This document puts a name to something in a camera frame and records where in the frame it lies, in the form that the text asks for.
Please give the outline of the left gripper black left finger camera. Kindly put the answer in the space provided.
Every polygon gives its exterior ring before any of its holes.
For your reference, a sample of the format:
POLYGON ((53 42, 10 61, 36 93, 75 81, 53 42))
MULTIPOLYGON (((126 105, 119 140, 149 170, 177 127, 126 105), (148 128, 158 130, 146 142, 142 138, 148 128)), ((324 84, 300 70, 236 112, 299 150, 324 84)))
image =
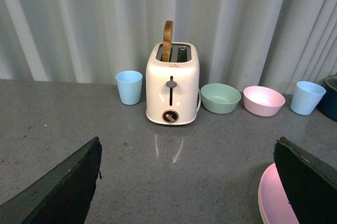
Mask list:
POLYGON ((100 175, 98 137, 1 205, 1 223, 84 223, 100 175))

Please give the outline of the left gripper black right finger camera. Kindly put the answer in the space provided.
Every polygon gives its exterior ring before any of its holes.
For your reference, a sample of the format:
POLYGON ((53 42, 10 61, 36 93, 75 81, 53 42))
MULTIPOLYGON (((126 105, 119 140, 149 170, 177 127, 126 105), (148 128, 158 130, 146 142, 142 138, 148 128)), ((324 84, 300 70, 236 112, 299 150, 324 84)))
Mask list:
POLYGON ((274 161, 299 223, 336 223, 336 169, 285 137, 274 161))

